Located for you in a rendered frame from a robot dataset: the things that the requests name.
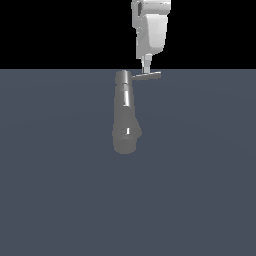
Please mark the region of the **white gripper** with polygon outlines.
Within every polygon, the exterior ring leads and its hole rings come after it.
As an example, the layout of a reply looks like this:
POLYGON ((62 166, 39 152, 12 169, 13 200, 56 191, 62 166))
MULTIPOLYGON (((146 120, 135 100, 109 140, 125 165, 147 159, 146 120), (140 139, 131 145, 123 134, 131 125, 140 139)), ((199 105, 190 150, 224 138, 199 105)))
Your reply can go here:
POLYGON ((152 55, 160 53, 165 45, 168 16, 162 14, 141 14, 134 16, 136 29, 136 58, 142 58, 142 72, 150 73, 152 55))

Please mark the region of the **grey faucet handle bar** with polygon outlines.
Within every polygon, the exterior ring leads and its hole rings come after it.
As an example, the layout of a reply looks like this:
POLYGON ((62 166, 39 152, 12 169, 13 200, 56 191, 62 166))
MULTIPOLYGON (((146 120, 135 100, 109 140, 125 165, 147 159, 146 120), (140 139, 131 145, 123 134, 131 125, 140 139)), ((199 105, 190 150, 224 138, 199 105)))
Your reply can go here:
POLYGON ((144 73, 132 76, 132 80, 140 81, 140 80, 150 80, 150 79, 159 79, 161 78, 161 71, 152 72, 152 73, 144 73))

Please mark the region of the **grey cylindrical peg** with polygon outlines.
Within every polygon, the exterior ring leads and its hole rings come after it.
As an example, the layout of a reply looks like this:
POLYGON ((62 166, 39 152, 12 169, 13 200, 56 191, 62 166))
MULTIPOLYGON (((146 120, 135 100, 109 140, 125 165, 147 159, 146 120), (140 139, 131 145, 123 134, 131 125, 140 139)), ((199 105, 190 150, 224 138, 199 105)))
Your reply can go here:
POLYGON ((119 154, 130 154, 136 150, 137 139, 142 135, 135 117, 131 72, 118 71, 115 83, 113 146, 119 154))

